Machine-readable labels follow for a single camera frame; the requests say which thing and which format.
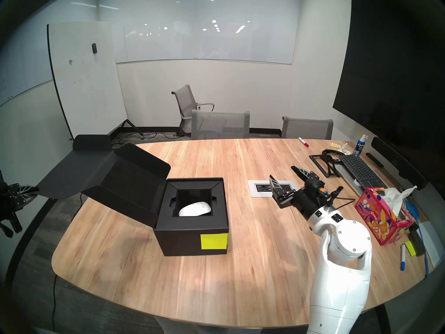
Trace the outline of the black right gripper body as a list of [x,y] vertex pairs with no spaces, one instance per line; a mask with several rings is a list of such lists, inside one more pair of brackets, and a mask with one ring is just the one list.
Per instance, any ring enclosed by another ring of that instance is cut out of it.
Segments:
[[293,204],[300,214],[309,219],[314,213],[319,212],[320,208],[328,207],[327,190],[325,184],[321,183],[321,188],[302,187],[296,191]]

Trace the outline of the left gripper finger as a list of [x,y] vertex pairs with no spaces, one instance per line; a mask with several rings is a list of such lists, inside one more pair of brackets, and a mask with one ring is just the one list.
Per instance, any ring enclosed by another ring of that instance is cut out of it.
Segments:
[[11,184],[10,193],[15,195],[38,195],[38,186]]
[[29,203],[31,203],[37,197],[38,194],[13,192],[10,195],[14,207],[24,207]]

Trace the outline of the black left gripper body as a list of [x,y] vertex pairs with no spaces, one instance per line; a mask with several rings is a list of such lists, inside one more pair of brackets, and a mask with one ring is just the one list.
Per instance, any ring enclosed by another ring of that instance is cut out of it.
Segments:
[[1,180],[1,230],[4,234],[19,233],[22,226],[17,218],[16,211],[23,207],[14,207],[11,201],[10,185]]

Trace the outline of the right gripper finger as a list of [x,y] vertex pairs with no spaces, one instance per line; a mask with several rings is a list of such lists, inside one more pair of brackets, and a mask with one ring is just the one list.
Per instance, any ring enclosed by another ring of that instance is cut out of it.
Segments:
[[309,172],[297,166],[292,166],[292,170],[304,182],[305,188],[321,188],[321,180],[313,171]]
[[290,191],[286,191],[272,175],[269,176],[269,181],[272,198],[277,205],[280,208],[293,207],[296,190],[291,188]]

